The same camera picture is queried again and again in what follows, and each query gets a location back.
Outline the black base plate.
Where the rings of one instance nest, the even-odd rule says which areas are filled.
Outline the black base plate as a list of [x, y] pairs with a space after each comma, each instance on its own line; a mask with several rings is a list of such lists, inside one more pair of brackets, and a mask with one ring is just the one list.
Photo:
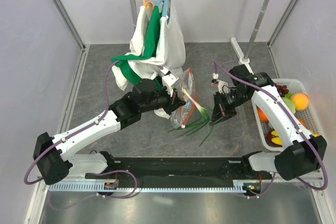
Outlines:
[[128, 170], [138, 186], [228, 187], [235, 180], [269, 180], [269, 172], [255, 172], [241, 157], [118, 157], [104, 171]]

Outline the clear zip top bag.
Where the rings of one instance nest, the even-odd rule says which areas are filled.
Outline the clear zip top bag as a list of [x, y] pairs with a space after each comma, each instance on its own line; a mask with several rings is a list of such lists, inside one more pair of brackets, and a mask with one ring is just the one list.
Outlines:
[[179, 92], [179, 96], [186, 102], [186, 105], [185, 105], [184, 113], [182, 116], [171, 116], [170, 117], [171, 125], [173, 126], [173, 128], [177, 128], [181, 126], [182, 123], [186, 123], [186, 122], [188, 123], [190, 121], [189, 118], [192, 115], [193, 110], [194, 110], [192, 102], [185, 95], [182, 94], [182, 88], [186, 89], [187, 92], [192, 96], [192, 98], [197, 100], [196, 84], [195, 84], [194, 75], [193, 75], [191, 68], [186, 69], [182, 73], [181, 78], [182, 78], [182, 83], [181, 83], [181, 91]]

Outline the green cabbage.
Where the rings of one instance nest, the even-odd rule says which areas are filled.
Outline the green cabbage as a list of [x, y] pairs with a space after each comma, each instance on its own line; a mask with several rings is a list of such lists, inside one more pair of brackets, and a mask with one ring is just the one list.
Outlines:
[[295, 104], [290, 99], [288, 99], [286, 97], [283, 97], [282, 100], [285, 103], [285, 105], [288, 107], [288, 109], [291, 111], [291, 113], [295, 114], [296, 113]]

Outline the green t-shirt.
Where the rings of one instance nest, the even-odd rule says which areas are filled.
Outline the green t-shirt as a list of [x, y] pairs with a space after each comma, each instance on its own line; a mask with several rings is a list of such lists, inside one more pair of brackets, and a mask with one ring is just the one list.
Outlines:
[[134, 58], [132, 56], [125, 57], [129, 63], [135, 63], [132, 69], [140, 76], [140, 81], [142, 79], [155, 80], [157, 77], [156, 71], [150, 67], [148, 60], [156, 57], [156, 49], [160, 36], [161, 13], [158, 7], [154, 7], [152, 11], [147, 10], [147, 13], [149, 17], [149, 24], [146, 31], [142, 55]]

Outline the orange fruit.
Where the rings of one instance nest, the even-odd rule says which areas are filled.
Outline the orange fruit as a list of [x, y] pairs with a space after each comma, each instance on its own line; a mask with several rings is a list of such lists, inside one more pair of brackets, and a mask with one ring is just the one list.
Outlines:
[[257, 113], [258, 113], [258, 117], [260, 119], [261, 122], [268, 122], [268, 118], [265, 115], [265, 113], [259, 108], [257, 107]]

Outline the teal hanger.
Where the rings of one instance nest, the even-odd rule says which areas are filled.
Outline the teal hanger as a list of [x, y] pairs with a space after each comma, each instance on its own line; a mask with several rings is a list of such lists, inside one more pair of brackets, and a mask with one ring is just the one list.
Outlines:
[[166, 18], [166, 22], [170, 22], [171, 18], [171, 0], [159, 0], [159, 4], [162, 4], [162, 17]]

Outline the yellow banana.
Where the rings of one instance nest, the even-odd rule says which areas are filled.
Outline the yellow banana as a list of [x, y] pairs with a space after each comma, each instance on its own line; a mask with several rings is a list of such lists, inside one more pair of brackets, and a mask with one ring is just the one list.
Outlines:
[[278, 135], [278, 133], [275, 130], [270, 130], [269, 131], [272, 135], [274, 135], [275, 137], [272, 139], [272, 141], [277, 144], [276, 147], [282, 147], [282, 141]]

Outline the green onion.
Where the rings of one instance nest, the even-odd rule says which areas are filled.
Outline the green onion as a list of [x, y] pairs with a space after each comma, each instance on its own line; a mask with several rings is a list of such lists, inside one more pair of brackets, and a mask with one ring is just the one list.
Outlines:
[[206, 125], [210, 123], [211, 120], [208, 112], [212, 112], [211, 109], [203, 107], [194, 98], [192, 98], [192, 96], [187, 92], [186, 89], [182, 88], [182, 94], [185, 95], [192, 102], [193, 107], [197, 109], [199, 113], [199, 117], [190, 123], [182, 123], [181, 126], [169, 131], [181, 131], [182, 133], [179, 135], [179, 137], [190, 136], [203, 129]]

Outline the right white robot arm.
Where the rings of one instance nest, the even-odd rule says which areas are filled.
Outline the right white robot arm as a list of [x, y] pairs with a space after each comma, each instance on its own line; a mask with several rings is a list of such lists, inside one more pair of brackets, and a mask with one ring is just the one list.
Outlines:
[[240, 166], [241, 174], [254, 178], [259, 171], [272, 172], [284, 180], [321, 169], [324, 180], [328, 179], [323, 157], [327, 142], [323, 136], [314, 136], [286, 106], [273, 80], [265, 72], [252, 74], [243, 66], [224, 71], [232, 80], [234, 88], [228, 92], [219, 90], [214, 94], [214, 108], [210, 124], [215, 125], [231, 119], [236, 108], [252, 101], [265, 114], [278, 133], [281, 152], [253, 152], [244, 156]]

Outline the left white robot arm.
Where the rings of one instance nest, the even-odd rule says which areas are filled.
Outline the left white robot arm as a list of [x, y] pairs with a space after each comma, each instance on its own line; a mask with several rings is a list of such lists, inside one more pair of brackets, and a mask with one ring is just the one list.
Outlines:
[[162, 109], [171, 115], [184, 106], [186, 102], [182, 99], [182, 86], [171, 76], [163, 77], [162, 82], [163, 88], [158, 91], [154, 80], [143, 79], [95, 118], [54, 136], [47, 132], [39, 135], [33, 164], [37, 166], [41, 180], [47, 185], [62, 181], [75, 168], [70, 159], [78, 151], [136, 123], [143, 113]]

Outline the peach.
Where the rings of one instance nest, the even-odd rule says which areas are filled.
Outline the peach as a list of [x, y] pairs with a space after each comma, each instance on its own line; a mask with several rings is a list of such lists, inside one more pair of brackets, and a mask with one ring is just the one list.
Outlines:
[[305, 110], [310, 103], [309, 97], [304, 93], [296, 93], [290, 97], [290, 100], [294, 103], [296, 111]]

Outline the white plastic basket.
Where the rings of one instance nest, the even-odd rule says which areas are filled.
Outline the white plastic basket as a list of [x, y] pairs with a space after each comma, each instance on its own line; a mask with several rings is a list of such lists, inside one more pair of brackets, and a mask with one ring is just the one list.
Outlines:
[[[302, 82], [297, 79], [286, 79], [286, 78], [277, 79], [275, 78], [273, 79], [273, 82], [281, 86], [287, 86], [287, 89], [289, 90], [291, 94], [296, 94], [296, 93], [308, 94]], [[272, 128], [272, 124], [269, 123], [268, 121], [264, 122], [260, 120], [258, 110], [257, 110], [257, 105], [255, 105], [254, 103], [252, 103], [252, 105], [253, 105], [253, 110], [254, 110], [254, 114], [255, 114], [255, 118], [257, 122], [257, 127], [259, 131], [261, 143], [264, 146], [264, 148], [266, 148], [269, 151], [273, 151], [273, 152], [283, 151], [284, 149], [281, 145], [276, 145], [275, 143], [272, 143], [271, 141], [266, 140], [266, 135], [274, 129]], [[312, 131], [314, 134], [323, 135], [321, 124], [318, 120], [318, 117], [311, 103], [309, 103], [306, 109], [302, 111], [297, 111], [295, 113], [295, 117], [299, 118], [302, 122], [304, 122], [305, 127], [308, 130]]]

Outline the front white t-shirt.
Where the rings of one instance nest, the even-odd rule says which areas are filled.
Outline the front white t-shirt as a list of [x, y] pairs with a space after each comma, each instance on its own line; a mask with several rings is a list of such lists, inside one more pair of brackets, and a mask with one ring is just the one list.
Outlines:
[[166, 22], [166, 18], [162, 17], [162, 8], [159, 6], [161, 13], [160, 18], [160, 36], [156, 49], [156, 57], [149, 59], [150, 67], [156, 71], [157, 77], [162, 76], [161, 69], [166, 67], [173, 69], [183, 67], [186, 59], [184, 46], [184, 38], [178, 20], [175, 7], [171, 0], [171, 18], [170, 22]]

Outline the back white t-shirt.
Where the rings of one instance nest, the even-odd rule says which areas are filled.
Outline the back white t-shirt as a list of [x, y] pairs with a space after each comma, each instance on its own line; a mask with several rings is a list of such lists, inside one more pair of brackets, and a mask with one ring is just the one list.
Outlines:
[[125, 90], [129, 83], [137, 84], [140, 76], [132, 69], [134, 62], [129, 63], [126, 56], [140, 57], [144, 48], [144, 40], [149, 24], [149, 17], [145, 6], [141, 6], [136, 21], [135, 31], [130, 40], [129, 52], [125, 55], [113, 57], [111, 61], [114, 65], [111, 67], [116, 84], [119, 89]]

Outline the purple grapes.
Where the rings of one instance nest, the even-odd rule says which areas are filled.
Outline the purple grapes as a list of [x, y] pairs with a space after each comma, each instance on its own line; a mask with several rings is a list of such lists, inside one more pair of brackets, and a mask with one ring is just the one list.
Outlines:
[[285, 97], [289, 93], [286, 85], [279, 85], [275, 83], [274, 86], [277, 88], [277, 91], [281, 97]]

